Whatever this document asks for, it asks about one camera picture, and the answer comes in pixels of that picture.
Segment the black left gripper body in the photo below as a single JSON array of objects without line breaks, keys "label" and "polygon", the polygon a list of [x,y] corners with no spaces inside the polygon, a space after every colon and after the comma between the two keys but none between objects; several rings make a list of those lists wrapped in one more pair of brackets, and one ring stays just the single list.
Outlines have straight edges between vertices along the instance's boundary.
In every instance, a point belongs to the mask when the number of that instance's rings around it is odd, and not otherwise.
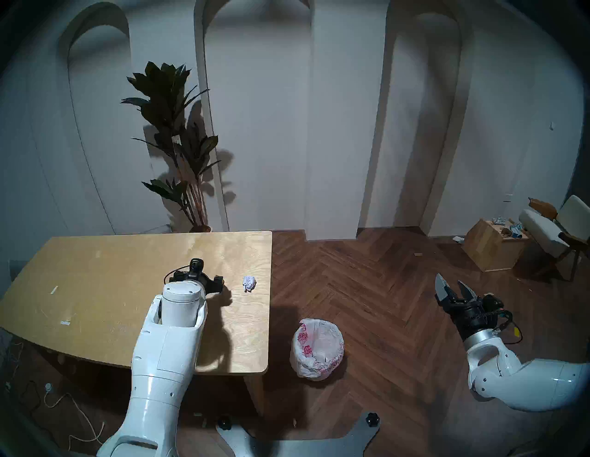
[{"label": "black left gripper body", "polygon": [[216,275],[213,279],[209,278],[203,272],[200,272],[197,275],[194,272],[190,271],[175,271],[169,278],[169,282],[179,282],[179,281],[196,281],[199,282],[204,289],[205,295],[210,294],[221,294],[224,291],[224,278],[222,276]]}]

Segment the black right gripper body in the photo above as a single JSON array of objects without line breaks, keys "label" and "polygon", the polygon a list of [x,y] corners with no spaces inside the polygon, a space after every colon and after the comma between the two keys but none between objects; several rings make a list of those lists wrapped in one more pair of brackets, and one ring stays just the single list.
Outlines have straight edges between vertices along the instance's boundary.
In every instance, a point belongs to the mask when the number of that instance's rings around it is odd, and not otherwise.
[{"label": "black right gripper body", "polygon": [[447,297],[438,300],[438,305],[450,316],[461,340],[466,341],[479,331],[492,330],[497,326],[497,315],[485,316],[485,313],[496,311],[497,307],[489,304],[485,306],[484,302],[484,297],[477,297],[469,302],[464,299],[452,302]]}]

